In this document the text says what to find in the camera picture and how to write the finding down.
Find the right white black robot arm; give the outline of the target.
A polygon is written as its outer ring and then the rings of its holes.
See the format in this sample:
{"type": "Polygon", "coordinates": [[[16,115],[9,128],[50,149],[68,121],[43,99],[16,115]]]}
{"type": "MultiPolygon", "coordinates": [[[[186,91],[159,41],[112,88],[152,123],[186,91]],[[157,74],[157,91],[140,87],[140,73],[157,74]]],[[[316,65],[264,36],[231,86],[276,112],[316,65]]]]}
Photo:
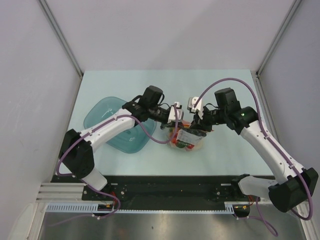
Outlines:
{"type": "Polygon", "coordinates": [[[294,160],[267,131],[258,113],[250,106],[242,108],[231,88],[216,91],[218,108],[209,110],[199,97],[188,100],[194,114],[191,126],[208,131],[225,124],[245,139],[271,169],[274,180],[243,174],[231,181],[231,196],[242,201],[248,195],[268,199],[286,213],[312,196],[319,178],[314,168],[306,169],[294,160]]]}

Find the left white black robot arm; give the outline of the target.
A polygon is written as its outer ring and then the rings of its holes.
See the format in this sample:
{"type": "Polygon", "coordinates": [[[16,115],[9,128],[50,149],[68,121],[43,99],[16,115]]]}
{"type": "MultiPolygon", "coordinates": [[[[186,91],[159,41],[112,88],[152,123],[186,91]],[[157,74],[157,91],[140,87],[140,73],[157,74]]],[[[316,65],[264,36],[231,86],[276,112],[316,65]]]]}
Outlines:
{"type": "Polygon", "coordinates": [[[95,167],[94,152],[102,144],[149,119],[163,125],[174,124],[177,128],[181,105],[175,102],[164,109],[161,107],[163,99],[163,91],[150,85],[142,95],[126,102],[115,114],[100,123],[82,131],[68,130],[58,155],[57,175],[61,175],[60,166],[65,165],[70,176],[91,187],[98,199],[107,199],[111,188],[107,185],[107,179],[95,167]]]}

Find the clear zip bag red zipper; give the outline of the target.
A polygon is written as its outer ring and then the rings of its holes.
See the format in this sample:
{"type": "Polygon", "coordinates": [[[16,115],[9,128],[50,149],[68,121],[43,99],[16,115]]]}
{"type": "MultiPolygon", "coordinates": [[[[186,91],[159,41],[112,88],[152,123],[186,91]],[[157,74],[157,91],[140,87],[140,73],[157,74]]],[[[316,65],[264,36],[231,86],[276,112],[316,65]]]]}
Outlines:
{"type": "Polygon", "coordinates": [[[183,120],[179,123],[177,132],[173,139],[167,145],[174,149],[180,149],[187,152],[197,151],[203,147],[204,138],[209,131],[191,129],[191,123],[183,120]]]}

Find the dark purple grape bunch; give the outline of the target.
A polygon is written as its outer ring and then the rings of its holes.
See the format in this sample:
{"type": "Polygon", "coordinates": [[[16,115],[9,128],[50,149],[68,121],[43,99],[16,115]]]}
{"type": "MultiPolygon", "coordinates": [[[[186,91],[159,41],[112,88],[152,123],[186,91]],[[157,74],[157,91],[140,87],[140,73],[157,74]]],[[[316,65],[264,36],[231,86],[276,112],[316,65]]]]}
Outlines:
{"type": "Polygon", "coordinates": [[[207,136],[207,133],[203,130],[192,129],[192,128],[186,128],[185,130],[193,136],[197,136],[197,137],[201,137],[201,138],[204,138],[207,136]]]}

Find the red cherry bunch with leaf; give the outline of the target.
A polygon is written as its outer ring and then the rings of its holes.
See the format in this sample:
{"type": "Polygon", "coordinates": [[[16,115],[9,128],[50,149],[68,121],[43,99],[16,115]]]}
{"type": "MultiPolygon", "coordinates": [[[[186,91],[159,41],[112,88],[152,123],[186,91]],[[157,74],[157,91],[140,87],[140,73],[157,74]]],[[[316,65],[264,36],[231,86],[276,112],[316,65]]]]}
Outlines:
{"type": "Polygon", "coordinates": [[[186,128],[178,128],[175,133],[175,128],[168,129],[168,139],[173,138],[168,143],[172,148],[182,149],[185,151],[193,151],[201,141],[201,137],[191,135],[186,131],[186,128]]]}

